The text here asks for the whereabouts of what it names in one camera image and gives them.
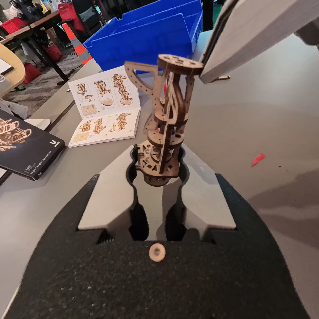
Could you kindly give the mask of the black model kit box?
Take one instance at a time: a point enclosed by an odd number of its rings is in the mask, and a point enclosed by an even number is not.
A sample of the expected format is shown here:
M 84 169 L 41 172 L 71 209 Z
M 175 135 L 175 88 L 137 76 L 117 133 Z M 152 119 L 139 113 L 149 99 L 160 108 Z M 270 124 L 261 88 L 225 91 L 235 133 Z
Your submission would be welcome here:
M 24 178 L 38 180 L 66 144 L 36 126 L 0 111 L 0 167 Z

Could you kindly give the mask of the red office chair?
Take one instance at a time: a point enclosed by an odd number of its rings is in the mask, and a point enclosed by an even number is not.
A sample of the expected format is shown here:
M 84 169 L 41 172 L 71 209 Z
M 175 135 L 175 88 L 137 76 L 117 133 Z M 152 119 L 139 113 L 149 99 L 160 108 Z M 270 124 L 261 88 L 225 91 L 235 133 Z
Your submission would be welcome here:
M 60 17 L 63 21 L 70 20 L 70 24 L 74 27 L 77 31 L 85 31 L 85 28 L 82 24 L 82 20 L 78 17 L 73 3 L 71 2 L 63 2 L 58 4 L 58 11 L 60 14 Z

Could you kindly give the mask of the orange traffic cone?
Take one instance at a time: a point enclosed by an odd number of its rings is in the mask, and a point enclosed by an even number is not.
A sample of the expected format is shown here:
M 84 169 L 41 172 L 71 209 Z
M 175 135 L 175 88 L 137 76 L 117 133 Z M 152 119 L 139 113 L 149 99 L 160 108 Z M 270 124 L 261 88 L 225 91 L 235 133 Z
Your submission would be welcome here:
M 88 50 L 84 47 L 84 45 L 78 40 L 72 29 L 68 26 L 67 23 L 62 24 L 62 28 L 66 32 L 72 46 L 74 47 L 75 52 L 77 53 L 81 63 L 85 66 L 92 58 Z

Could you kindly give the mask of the blue plastic bin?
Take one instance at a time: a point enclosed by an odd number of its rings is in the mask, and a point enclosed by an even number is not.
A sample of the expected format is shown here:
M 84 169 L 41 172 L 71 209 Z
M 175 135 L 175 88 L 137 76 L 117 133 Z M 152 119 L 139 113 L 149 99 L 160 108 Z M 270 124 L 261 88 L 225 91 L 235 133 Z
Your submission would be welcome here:
M 103 71 L 125 61 L 155 65 L 159 54 L 193 55 L 202 25 L 200 0 L 160 0 L 112 18 L 83 45 Z

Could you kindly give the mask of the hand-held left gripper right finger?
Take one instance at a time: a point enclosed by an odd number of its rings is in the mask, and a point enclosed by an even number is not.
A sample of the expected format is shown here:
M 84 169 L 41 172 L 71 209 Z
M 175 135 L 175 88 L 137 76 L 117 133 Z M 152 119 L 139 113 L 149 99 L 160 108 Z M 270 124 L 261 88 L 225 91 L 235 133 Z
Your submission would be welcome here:
M 198 231 L 235 230 L 236 223 L 214 170 L 187 146 L 181 150 L 185 154 L 180 168 L 186 169 L 180 195 L 183 225 Z

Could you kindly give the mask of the wooden mechanical model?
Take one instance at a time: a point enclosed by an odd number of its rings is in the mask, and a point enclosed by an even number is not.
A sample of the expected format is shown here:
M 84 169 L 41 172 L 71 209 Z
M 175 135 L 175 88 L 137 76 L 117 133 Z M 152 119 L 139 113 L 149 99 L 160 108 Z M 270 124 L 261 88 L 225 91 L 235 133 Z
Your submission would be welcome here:
M 164 186 L 179 175 L 178 156 L 189 119 L 195 75 L 175 74 L 158 65 L 137 62 L 126 61 L 124 67 L 130 81 L 153 102 L 152 112 L 143 128 L 147 140 L 137 146 L 136 169 L 143 173 L 144 181 L 149 185 Z

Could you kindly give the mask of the red box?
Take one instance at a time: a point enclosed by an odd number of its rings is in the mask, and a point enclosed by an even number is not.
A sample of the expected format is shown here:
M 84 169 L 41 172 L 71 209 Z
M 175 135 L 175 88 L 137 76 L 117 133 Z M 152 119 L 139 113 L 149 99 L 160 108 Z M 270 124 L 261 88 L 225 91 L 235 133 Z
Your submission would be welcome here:
M 21 20 L 18 17 L 14 17 L 6 22 L 3 22 L 1 24 L 1 27 L 3 27 L 6 32 L 8 32 L 9 34 L 12 34 L 16 31 L 19 31 L 21 28 L 25 27 L 27 25 L 27 23 L 23 20 Z

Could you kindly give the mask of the red bag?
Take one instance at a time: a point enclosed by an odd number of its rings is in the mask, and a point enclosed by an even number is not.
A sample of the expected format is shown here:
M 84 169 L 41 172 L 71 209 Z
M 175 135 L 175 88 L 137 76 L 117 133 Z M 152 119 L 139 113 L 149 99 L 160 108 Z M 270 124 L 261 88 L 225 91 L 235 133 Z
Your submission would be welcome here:
M 25 79 L 23 83 L 28 84 L 32 82 L 34 79 L 39 77 L 42 73 L 31 63 L 25 62 L 24 64 L 25 68 Z
M 47 47 L 44 45 L 42 47 L 45 50 L 45 52 L 47 53 L 47 55 L 54 62 L 59 62 L 61 60 L 61 58 L 63 57 L 62 52 L 60 51 L 58 46 L 56 46 L 55 44 L 49 43 L 49 45 Z

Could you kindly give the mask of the red rubber scrap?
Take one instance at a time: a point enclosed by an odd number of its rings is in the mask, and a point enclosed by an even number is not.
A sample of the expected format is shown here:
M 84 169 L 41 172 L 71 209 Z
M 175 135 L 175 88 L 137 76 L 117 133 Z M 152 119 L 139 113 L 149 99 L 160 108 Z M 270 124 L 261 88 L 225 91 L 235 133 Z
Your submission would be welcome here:
M 265 157 L 266 157 L 266 156 L 265 156 L 265 154 L 263 154 L 263 153 L 257 155 L 257 156 L 254 158 L 254 160 L 252 161 L 250 167 L 253 167 L 253 166 L 255 166 L 256 164 L 258 164 L 260 161 L 264 160 Z

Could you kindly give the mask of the oval wooden disc part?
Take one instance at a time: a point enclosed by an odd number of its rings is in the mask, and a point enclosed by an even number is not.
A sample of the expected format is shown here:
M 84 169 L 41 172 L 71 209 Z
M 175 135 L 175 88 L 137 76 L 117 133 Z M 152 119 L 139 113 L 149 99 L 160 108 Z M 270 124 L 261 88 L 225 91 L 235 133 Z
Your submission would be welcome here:
M 200 62 L 172 54 L 159 54 L 157 65 L 164 71 L 180 75 L 200 75 L 204 68 Z

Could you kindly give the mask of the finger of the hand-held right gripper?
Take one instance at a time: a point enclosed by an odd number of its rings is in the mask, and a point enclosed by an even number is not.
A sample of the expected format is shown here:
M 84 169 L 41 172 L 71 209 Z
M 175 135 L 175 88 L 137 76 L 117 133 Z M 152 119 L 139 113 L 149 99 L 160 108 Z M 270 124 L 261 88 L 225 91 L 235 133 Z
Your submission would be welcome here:
M 318 48 L 318 0 L 226 1 L 201 56 L 211 83 L 291 34 Z

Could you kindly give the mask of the dark wooden desk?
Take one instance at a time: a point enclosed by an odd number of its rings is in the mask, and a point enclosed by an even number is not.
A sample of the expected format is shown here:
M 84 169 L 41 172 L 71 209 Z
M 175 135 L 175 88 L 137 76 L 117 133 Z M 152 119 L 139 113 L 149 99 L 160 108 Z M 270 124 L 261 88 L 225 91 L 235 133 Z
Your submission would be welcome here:
M 35 32 L 44 29 L 44 31 L 49 28 L 57 25 L 61 22 L 62 19 L 58 11 L 47 14 L 43 18 L 39 19 L 36 22 L 33 22 L 20 30 L 8 34 L 3 40 L 1 40 L 1 44 L 6 46 L 8 49 L 15 48 L 20 45 L 22 42 L 28 42 L 31 45 L 31 49 L 33 52 L 40 58 L 40 60 L 46 65 L 50 66 L 54 69 L 54 71 L 62 78 L 62 81 L 58 82 L 57 85 L 64 85 L 68 82 L 71 72 L 69 74 L 64 74 L 64 72 L 59 68 L 59 66 L 49 57 L 49 55 L 45 52 L 42 46 L 39 46 L 35 41 Z

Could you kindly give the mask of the white instruction booklet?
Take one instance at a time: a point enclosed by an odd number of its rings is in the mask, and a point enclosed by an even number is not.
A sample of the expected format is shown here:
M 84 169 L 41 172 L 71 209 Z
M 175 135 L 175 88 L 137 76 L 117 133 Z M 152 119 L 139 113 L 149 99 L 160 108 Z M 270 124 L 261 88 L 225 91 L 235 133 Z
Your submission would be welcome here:
M 140 98 L 124 66 L 69 82 L 69 89 L 82 118 L 69 148 L 135 137 Z

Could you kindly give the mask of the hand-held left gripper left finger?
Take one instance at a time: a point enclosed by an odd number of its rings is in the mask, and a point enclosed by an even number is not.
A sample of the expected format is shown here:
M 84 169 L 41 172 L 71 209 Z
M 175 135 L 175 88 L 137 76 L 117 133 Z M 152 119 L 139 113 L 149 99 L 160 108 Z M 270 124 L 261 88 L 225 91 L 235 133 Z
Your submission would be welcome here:
M 133 181 L 137 147 L 129 146 L 102 170 L 78 224 L 79 230 L 118 231 L 132 225 L 131 211 L 138 202 Z

